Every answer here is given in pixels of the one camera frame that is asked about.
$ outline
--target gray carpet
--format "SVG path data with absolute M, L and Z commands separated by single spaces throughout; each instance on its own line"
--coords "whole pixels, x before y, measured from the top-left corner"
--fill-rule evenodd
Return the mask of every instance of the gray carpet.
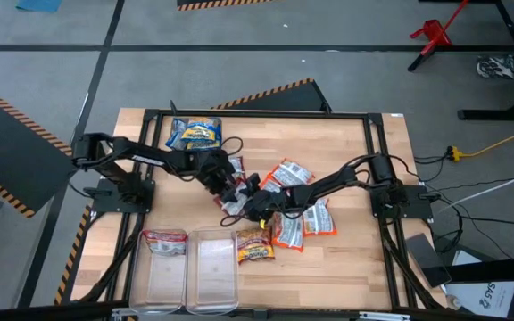
M 0 44 L 101 44 L 113 0 L 70 0 L 54 14 L 19 12 L 0 0 Z M 415 45 L 408 35 L 426 19 L 445 21 L 454 4 L 416 0 L 280 1 L 219 10 L 177 12 L 171 1 L 127 1 L 115 44 L 331 44 Z M 514 3 L 509 3 L 514 19 Z M 458 45 L 508 45 L 494 6 L 471 5 L 449 32 Z M 98 53 L 0 53 L 0 95 L 33 120 L 69 140 L 84 102 Z M 514 103 L 514 81 L 484 80 L 474 54 L 438 53 L 418 72 L 406 72 L 414 53 L 111 53 L 87 131 L 111 133 L 120 107 L 209 108 L 302 78 L 315 78 L 335 111 L 403 113 L 418 156 L 441 154 L 455 144 L 472 152 L 514 134 L 514 122 L 462 122 L 461 108 L 503 109 Z M 419 166 L 422 177 L 436 165 Z M 431 186 L 514 177 L 514 142 L 476 159 L 445 163 Z M 96 175 L 77 175 L 77 186 Z M 446 192 L 457 200 L 484 186 Z M 86 200 L 69 192 L 47 254 L 34 304 L 51 304 Z M 435 205 L 439 210 L 441 204 Z M 472 216 L 514 219 L 514 186 L 464 204 Z M 0 210 L 0 309 L 13 305 L 45 211 L 25 219 Z M 514 226 L 477 223 L 514 257 Z M 453 212 L 439 214 L 438 234 L 457 227 Z M 504 256 L 470 222 L 461 243 L 495 258 Z M 4 273 L 13 266 L 12 273 Z

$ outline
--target yellow plug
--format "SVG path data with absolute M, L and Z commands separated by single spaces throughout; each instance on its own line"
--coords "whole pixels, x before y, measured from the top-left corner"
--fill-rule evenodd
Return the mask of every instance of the yellow plug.
M 458 162 L 461 160 L 461 157 L 463 157 L 463 152 L 460 151 L 457 147 L 451 146 L 452 152 L 450 153 L 450 160 Z

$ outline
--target blue object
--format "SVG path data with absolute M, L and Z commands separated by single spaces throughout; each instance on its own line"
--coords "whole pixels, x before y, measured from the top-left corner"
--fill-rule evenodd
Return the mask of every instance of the blue object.
M 17 9 L 34 12 L 57 12 L 62 0 L 19 0 Z

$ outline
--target white cable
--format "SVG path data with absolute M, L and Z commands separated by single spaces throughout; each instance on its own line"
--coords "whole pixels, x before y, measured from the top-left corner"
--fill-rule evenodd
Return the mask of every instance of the white cable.
M 449 205 L 449 206 L 446 206 L 446 207 L 442 208 L 440 211 L 438 211 L 438 212 L 437 212 L 437 214 L 439 214 L 439 213 L 443 212 L 444 210 L 447 210 L 447 209 L 449 209 L 449 208 L 452 208 L 453 206 L 455 206 L 455 205 L 457 205 L 457 204 L 459 204 L 459 203 L 463 203 L 463 202 L 465 202 L 465 201 L 469 201 L 469 200 L 471 200 L 471 199 L 473 199 L 473 198 L 476 198 L 476 197 L 478 197 L 478 196 L 485 195 L 485 194 L 487 194 L 487 193 L 490 193 L 490 192 L 496 191 L 496 190 L 498 190 L 498 189 L 500 189 L 500 188 L 503 188 L 503 187 L 505 187 L 505 186 L 507 186 L 507 185 L 511 185 L 511 184 L 513 184 L 513 183 L 514 183 L 514 179 L 513 179 L 513 180 L 510 180 L 510 181 L 509 181 L 509 182 L 507 182 L 507 183 L 504 183 L 504 184 L 498 185 L 498 186 L 496 186 L 496 187 L 489 188 L 488 190 L 485 190 L 485 191 L 483 191 L 483 192 L 475 193 L 475 194 L 473 194 L 473 195 L 471 195 L 471 196 L 468 196 L 468 197 L 463 198 L 463 199 L 461 199 L 461 200 L 459 200 L 459 201 L 457 201 L 457 202 L 454 202 L 454 203 L 452 203 L 452 204 L 451 204 L 451 205 Z

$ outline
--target clear plastic bin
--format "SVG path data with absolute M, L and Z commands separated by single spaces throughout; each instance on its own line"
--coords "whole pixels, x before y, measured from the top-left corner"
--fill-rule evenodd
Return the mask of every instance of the clear plastic bin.
M 197 315 L 228 313 L 239 303 L 235 231 L 199 230 L 187 243 L 186 309 Z
M 157 232 L 185 234 L 177 228 L 158 228 Z M 140 233 L 129 306 L 139 315 L 165 315 L 184 305 L 186 255 L 165 256 L 153 253 Z

